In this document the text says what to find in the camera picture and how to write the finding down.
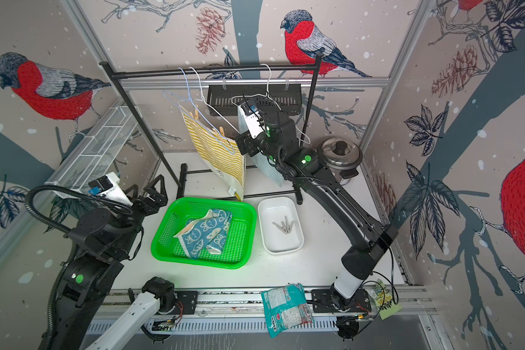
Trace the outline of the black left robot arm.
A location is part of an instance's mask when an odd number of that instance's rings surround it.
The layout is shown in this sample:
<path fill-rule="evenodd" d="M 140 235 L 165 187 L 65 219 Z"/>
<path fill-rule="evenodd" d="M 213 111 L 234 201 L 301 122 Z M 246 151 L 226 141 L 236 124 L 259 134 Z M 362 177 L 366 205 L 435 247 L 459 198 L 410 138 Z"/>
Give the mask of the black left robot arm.
<path fill-rule="evenodd" d="M 87 193 L 58 185 L 42 185 L 30 190 L 25 199 L 27 212 L 71 240 L 71 251 L 53 284 L 47 310 L 47 330 L 41 349 L 78 349 L 99 307 L 112 289 L 123 261 L 137 252 L 131 248 L 144 235 L 144 218 L 159 212 L 169 199 L 162 175 L 143 192 L 137 186 L 121 190 L 107 176 L 90 182 Z M 42 214 L 34 197 L 44 191 L 67 194 L 93 204 L 74 228 Z"/>

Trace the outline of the teal patterned towel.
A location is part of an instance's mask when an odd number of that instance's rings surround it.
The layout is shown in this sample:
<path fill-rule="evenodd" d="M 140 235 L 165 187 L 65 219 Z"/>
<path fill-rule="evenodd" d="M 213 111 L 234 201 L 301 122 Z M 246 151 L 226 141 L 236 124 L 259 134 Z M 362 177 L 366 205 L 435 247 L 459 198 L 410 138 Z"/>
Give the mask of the teal patterned towel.
<path fill-rule="evenodd" d="M 232 219 L 230 211 L 210 209 L 204 217 L 186 224 L 175 237 L 188 258 L 198 259 L 202 252 L 221 255 Z"/>

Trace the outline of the white hanger with yellow towel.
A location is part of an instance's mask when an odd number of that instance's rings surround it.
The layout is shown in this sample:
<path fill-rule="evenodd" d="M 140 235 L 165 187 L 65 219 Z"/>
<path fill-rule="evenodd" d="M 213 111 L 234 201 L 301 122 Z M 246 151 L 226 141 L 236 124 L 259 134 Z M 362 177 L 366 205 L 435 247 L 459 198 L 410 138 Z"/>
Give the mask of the white hanger with yellow towel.
<path fill-rule="evenodd" d="M 216 115 L 221 118 L 222 120 L 224 120 L 234 131 L 236 131 L 236 133 L 239 135 L 239 130 L 238 128 L 236 128 L 235 125 L 233 125 L 225 116 L 223 116 L 220 112 L 218 112 L 216 110 L 215 107 L 213 107 L 206 99 L 206 97 L 204 96 L 204 92 L 203 92 L 203 86 L 202 86 L 202 80 L 200 78 L 200 75 L 198 74 L 198 72 L 192 68 L 191 66 L 188 67 L 189 69 L 192 69 L 192 72 L 195 74 L 197 80 L 198 80 L 198 87 L 199 87 L 199 90 L 200 90 L 200 96 L 201 96 L 201 99 L 199 101 L 201 101 L 202 103 L 204 103 L 206 106 L 208 106 L 208 108 L 212 111 L 212 112 L 215 112 Z M 188 75 L 185 73 L 185 70 L 181 67 L 178 68 L 179 71 L 181 71 L 182 75 L 185 77 L 185 82 L 186 82 L 186 85 L 188 87 L 188 96 L 189 96 L 189 100 L 193 100 L 191 95 L 190 95 L 190 86 L 189 86 L 189 83 L 188 83 Z"/>

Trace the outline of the yellow striped towel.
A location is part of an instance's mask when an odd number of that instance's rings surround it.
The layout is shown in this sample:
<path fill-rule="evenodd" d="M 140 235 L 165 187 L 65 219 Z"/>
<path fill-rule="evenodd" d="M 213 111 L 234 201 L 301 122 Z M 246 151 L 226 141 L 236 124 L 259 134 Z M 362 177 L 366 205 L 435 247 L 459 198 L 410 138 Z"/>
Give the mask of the yellow striped towel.
<path fill-rule="evenodd" d="M 228 187 L 228 193 L 243 201 L 245 188 L 246 159 L 239 152 L 234 140 L 225 138 L 231 143 L 236 154 L 230 155 L 218 144 L 201 121 L 194 120 L 191 113 L 181 112 L 190 138 L 203 162 Z"/>

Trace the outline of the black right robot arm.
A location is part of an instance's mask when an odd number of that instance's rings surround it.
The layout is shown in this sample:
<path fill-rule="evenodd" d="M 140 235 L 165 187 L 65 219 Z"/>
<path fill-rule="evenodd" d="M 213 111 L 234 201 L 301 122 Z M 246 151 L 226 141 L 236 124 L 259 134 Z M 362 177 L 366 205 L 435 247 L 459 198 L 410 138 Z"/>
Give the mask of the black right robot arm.
<path fill-rule="evenodd" d="M 345 312 L 354 295 L 373 274 L 398 236 L 398 229 L 373 218 L 336 180 L 318 153 L 299 144 L 295 122 L 282 111 L 264 113 L 238 107 L 247 127 L 236 138 L 242 155 L 264 155 L 287 181 L 314 198 L 337 222 L 351 246 L 341 258 L 344 267 L 331 287 L 330 307 Z"/>

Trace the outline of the clear clothespin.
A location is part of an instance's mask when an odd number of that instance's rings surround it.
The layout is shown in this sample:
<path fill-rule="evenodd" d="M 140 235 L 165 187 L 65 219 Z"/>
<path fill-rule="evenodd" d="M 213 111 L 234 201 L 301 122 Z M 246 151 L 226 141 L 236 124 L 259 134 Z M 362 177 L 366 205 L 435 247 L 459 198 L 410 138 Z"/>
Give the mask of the clear clothespin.
<path fill-rule="evenodd" d="M 283 224 L 283 231 L 285 234 L 291 233 L 294 223 L 295 223 L 294 221 L 290 222 L 287 217 L 284 217 L 284 221 L 282 222 L 282 224 Z"/>
<path fill-rule="evenodd" d="M 284 225 L 278 225 L 278 224 L 275 223 L 275 222 L 272 222 L 272 224 L 273 224 L 274 226 L 276 226 L 276 227 L 277 227 L 281 232 L 283 232 L 284 234 L 287 233 L 287 231 L 285 230 Z"/>

